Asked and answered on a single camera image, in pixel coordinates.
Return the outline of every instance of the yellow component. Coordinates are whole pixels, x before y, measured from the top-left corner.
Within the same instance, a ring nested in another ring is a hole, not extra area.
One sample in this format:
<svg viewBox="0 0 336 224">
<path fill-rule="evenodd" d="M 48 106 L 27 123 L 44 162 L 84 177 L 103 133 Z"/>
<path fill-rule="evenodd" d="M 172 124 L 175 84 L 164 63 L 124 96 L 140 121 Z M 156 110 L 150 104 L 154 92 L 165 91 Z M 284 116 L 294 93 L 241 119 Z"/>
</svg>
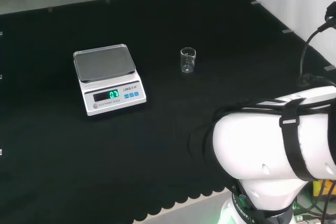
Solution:
<svg viewBox="0 0 336 224">
<path fill-rule="evenodd" d="M 323 183 L 322 179 L 320 179 L 319 181 L 313 181 L 313 196 L 314 197 L 319 196 L 320 190 L 322 190 L 322 183 Z M 327 195 L 328 194 L 332 183 L 333 183 L 333 180 L 329 180 L 329 179 L 325 182 L 326 185 L 325 185 L 325 187 L 322 191 L 322 195 Z M 336 187 L 332 191 L 332 194 L 336 195 Z"/>
</svg>

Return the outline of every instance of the black table surface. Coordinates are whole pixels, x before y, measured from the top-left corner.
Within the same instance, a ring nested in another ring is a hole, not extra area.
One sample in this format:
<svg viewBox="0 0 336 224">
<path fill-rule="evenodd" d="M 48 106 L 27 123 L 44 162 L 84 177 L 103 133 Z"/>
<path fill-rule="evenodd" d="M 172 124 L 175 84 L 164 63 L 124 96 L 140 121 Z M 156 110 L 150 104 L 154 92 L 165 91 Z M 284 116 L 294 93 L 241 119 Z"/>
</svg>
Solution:
<svg viewBox="0 0 336 224">
<path fill-rule="evenodd" d="M 0 17 L 0 223 L 131 223 L 225 182 L 202 163 L 214 110 L 297 92 L 303 41 L 253 0 L 111 0 Z M 147 103 L 86 115 L 72 54 L 126 44 Z M 191 74 L 180 50 L 196 49 Z M 326 66 L 308 50 L 305 70 Z"/>
</svg>

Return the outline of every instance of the electronic scale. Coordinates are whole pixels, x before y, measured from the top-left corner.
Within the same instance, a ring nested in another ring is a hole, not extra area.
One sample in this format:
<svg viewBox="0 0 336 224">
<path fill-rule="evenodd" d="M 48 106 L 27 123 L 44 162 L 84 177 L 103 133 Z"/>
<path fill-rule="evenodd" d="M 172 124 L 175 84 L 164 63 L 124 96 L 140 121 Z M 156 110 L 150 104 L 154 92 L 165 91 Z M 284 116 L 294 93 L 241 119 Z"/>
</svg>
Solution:
<svg viewBox="0 0 336 224">
<path fill-rule="evenodd" d="M 146 102 L 143 85 L 126 45 L 73 54 L 88 115 Z"/>
</svg>

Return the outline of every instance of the green digital display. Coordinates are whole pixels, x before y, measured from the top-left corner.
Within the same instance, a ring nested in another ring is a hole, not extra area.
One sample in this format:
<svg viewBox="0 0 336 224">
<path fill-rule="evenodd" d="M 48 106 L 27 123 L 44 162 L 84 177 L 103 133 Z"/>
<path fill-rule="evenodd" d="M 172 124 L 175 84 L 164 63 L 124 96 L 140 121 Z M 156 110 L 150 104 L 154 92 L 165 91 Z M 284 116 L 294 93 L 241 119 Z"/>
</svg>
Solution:
<svg viewBox="0 0 336 224">
<path fill-rule="evenodd" d="M 101 93 L 93 95 L 95 102 L 99 102 L 99 101 L 103 101 L 103 100 L 107 100 L 111 98 L 117 98 L 117 97 L 119 97 L 119 92 L 117 89 L 105 91 L 105 92 L 101 92 Z"/>
<path fill-rule="evenodd" d="M 119 97 L 119 92 L 117 89 L 110 91 L 110 98 Z"/>
</svg>

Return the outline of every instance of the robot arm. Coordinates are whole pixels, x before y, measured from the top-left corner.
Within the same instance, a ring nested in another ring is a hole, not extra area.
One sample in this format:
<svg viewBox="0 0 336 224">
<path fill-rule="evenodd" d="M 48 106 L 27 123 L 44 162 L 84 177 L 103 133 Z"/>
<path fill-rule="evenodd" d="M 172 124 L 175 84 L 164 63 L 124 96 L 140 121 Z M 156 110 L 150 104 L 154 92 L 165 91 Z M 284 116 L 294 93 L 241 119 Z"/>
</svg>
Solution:
<svg viewBox="0 0 336 224">
<path fill-rule="evenodd" d="M 295 99 L 303 104 L 334 101 L 336 88 L 322 87 L 280 97 L 284 106 Z M 257 209 L 278 211 L 290 206 L 307 181 L 301 180 L 289 162 L 279 125 L 281 115 L 244 113 L 244 109 L 221 118 L 213 130 L 215 156 L 223 169 L 239 179 L 246 196 Z M 316 179 L 336 179 L 335 150 L 328 128 L 333 113 L 300 116 L 298 141 L 308 172 Z M 226 208 L 233 208 L 232 199 Z M 236 222 L 246 223 L 237 215 Z"/>
</svg>

